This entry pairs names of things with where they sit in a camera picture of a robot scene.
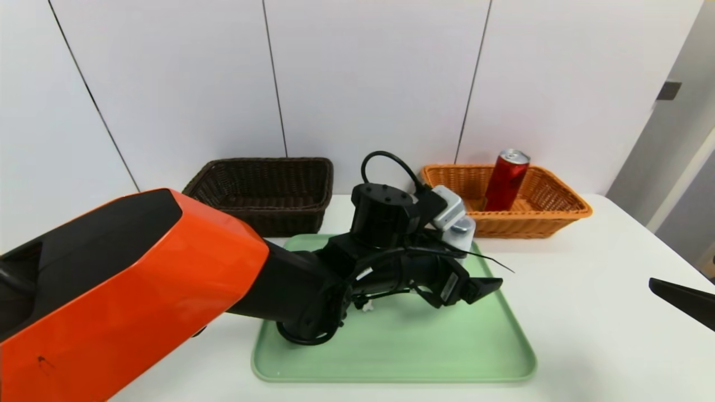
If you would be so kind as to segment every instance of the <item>white label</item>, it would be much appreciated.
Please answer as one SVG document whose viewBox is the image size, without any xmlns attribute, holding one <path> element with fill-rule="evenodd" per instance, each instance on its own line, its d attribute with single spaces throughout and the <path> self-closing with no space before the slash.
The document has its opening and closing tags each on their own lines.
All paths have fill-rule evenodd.
<svg viewBox="0 0 715 402">
<path fill-rule="evenodd" d="M 368 274 L 371 273 L 372 271 L 373 271 L 372 267 L 371 267 L 371 268 L 368 268 L 368 269 L 366 269 L 366 270 L 364 270 L 364 271 L 362 271 L 362 272 L 355 278 L 355 280 L 357 281 L 357 280 L 363 279 L 364 277 L 368 276 Z"/>
<path fill-rule="evenodd" d="M 457 284 L 457 274 L 452 273 L 452 275 L 449 275 L 449 279 L 447 279 L 447 284 L 445 285 L 444 289 L 442 289 L 442 294 L 440 294 L 440 297 L 442 300 L 447 302 L 447 299 L 450 297 L 452 294 L 452 290 L 454 290 L 454 285 Z"/>
</svg>

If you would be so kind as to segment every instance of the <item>green tray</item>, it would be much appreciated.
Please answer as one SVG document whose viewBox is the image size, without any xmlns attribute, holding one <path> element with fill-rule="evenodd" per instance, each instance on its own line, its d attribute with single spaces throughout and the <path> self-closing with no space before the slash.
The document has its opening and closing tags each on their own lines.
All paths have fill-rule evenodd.
<svg viewBox="0 0 715 402">
<path fill-rule="evenodd" d="M 285 248 L 317 250 L 329 237 L 298 235 Z M 465 268 L 472 276 L 492 276 L 481 258 L 470 256 Z M 318 346 L 289 343 L 265 321 L 253 372 L 283 383 L 496 383 L 524 381 L 536 370 L 536 356 L 501 292 L 439 310 L 409 293 L 373 305 L 367 313 L 351 307 L 345 326 Z"/>
</svg>

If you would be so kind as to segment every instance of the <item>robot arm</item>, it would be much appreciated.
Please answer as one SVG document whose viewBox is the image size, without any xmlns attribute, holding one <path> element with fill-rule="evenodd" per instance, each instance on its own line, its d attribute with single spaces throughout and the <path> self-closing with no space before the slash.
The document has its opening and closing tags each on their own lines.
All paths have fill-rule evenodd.
<svg viewBox="0 0 715 402">
<path fill-rule="evenodd" d="M 317 345 L 353 303 L 412 292 L 439 308 L 497 290 L 501 279 L 469 278 L 464 253 L 425 229 L 448 203 L 419 190 L 415 201 L 356 186 L 350 232 L 314 252 L 166 189 L 45 233 L 0 258 L 0 399 L 106 400 L 223 312 Z"/>
</svg>

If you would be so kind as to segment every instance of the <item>wicker basket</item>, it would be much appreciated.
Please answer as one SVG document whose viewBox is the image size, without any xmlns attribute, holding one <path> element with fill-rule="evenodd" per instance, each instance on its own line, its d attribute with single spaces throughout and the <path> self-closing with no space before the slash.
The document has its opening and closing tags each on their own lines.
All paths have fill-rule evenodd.
<svg viewBox="0 0 715 402">
<path fill-rule="evenodd" d="M 332 163 L 325 158 L 215 160 L 183 193 L 238 217 L 263 237 L 317 233 L 332 195 Z"/>
<path fill-rule="evenodd" d="M 494 165 L 428 165 L 422 177 L 431 186 L 444 185 L 459 194 L 467 215 L 477 221 L 476 237 L 534 239 L 593 213 L 571 188 L 553 173 L 532 166 L 510 211 L 481 212 Z"/>
</svg>

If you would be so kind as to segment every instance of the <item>table surface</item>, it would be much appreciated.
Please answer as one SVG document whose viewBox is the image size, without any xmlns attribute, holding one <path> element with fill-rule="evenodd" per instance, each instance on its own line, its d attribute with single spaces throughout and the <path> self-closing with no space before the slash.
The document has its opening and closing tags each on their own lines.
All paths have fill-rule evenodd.
<svg viewBox="0 0 715 402">
<path fill-rule="evenodd" d="M 715 333 L 652 294 L 648 280 L 715 288 L 611 201 L 584 198 L 593 216 L 549 239 L 477 239 L 516 271 L 490 263 L 536 352 L 529 381 L 265 383 L 250 365 L 260 320 L 223 314 L 112 401 L 712 401 Z M 349 196 L 333 196 L 320 232 L 348 231 L 352 211 Z"/>
</svg>

